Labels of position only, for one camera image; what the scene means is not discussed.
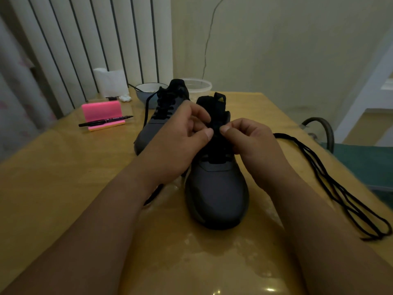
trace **fingernail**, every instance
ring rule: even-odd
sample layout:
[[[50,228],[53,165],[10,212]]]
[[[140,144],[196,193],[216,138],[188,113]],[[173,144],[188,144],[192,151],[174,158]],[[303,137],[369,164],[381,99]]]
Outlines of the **fingernail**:
[[[214,130],[212,128],[205,128],[205,134],[208,136],[209,141],[213,138]]]
[[[220,132],[222,134],[226,133],[226,131],[229,129],[230,127],[228,125],[223,125],[220,127]]]

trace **glossy tabletop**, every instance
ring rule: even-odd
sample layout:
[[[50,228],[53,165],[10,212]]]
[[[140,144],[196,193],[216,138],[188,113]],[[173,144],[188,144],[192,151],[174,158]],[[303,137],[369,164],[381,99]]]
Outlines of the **glossy tabletop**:
[[[250,118],[275,133],[296,137],[317,153],[333,178],[393,223],[389,208],[264,95],[223,93],[232,119]],[[49,247],[135,157],[133,142],[143,125],[144,107],[133,97],[122,109],[124,115],[133,112],[134,118],[94,132],[77,126],[84,117],[76,109],[0,165],[0,289]],[[295,145],[279,143],[295,170],[332,205]],[[296,255],[270,198],[239,157],[237,161],[250,191],[242,223],[226,231],[195,223],[185,205],[184,180],[176,179],[140,214],[120,294],[306,293]],[[345,219],[334,208],[337,217]],[[392,237],[370,246],[393,265]]]

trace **plastic container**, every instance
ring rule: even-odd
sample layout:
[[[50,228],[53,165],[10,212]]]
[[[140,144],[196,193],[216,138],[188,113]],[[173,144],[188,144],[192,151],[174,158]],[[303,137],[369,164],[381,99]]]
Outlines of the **plastic container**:
[[[197,102],[196,100],[200,96],[209,95],[212,85],[211,82],[202,79],[188,78],[183,79],[185,86],[190,94],[190,100],[192,102]]]
[[[145,83],[145,84],[137,85],[136,88],[142,90],[143,92],[140,92],[135,89],[136,96],[146,106],[147,98],[153,93],[157,92],[160,87],[168,88],[168,85],[161,84],[161,83]],[[154,95],[149,100],[149,109],[155,109],[156,107],[157,107],[157,94]]]

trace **pen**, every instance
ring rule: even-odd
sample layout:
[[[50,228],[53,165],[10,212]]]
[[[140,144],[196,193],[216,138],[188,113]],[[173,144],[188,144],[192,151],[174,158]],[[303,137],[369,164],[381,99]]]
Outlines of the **pen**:
[[[83,126],[97,126],[97,125],[102,125],[102,124],[109,123],[109,122],[125,120],[125,119],[131,118],[131,117],[134,117],[134,116],[121,116],[121,117],[110,118],[110,119],[102,119],[102,120],[90,121],[90,122],[86,122],[86,123],[81,123],[78,126],[79,127],[83,127]]]

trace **shoe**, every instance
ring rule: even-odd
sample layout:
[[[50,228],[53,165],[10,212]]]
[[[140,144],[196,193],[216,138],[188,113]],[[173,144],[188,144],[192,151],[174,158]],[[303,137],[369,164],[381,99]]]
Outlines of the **shoe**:
[[[190,99],[184,80],[171,80],[168,88],[164,89],[160,87],[160,89],[157,91],[158,105],[153,116],[147,123],[149,100],[153,96],[154,94],[151,95],[146,101],[145,122],[143,129],[138,134],[134,142],[134,150],[136,155],[139,155],[143,151],[143,149],[153,139],[156,133],[168,121],[168,119],[173,115],[173,113],[183,103],[183,101]]]
[[[237,226],[249,203],[246,180],[236,163],[232,144],[220,134],[220,127],[230,121],[225,111],[226,97],[201,96],[197,104],[211,116],[208,127],[214,135],[191,163],[185,182],[185,198],[194,219],[206,228],[225,230]]]

